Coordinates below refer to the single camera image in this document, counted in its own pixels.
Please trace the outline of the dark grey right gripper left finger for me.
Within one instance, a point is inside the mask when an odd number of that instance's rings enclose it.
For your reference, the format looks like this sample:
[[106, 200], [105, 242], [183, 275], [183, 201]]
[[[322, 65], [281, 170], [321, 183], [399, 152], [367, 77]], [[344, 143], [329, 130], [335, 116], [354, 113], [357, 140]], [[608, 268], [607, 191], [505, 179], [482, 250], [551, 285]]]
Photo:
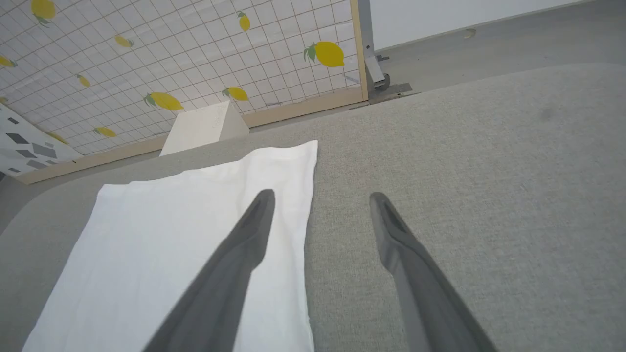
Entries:
[[231, 352], [253, 270], [263, 261], [275, 193], [255, 196], [147, 345], [146, 352]]

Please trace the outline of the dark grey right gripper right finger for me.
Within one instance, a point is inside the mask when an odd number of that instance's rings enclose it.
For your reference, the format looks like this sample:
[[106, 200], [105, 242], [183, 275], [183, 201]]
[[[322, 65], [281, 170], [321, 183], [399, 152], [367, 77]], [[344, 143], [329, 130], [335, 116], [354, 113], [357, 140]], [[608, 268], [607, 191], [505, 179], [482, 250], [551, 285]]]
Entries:
[[369, 199], [380, 260], [393, 276], [411, 352], [494, 352], [496, 346], [390, 199]]

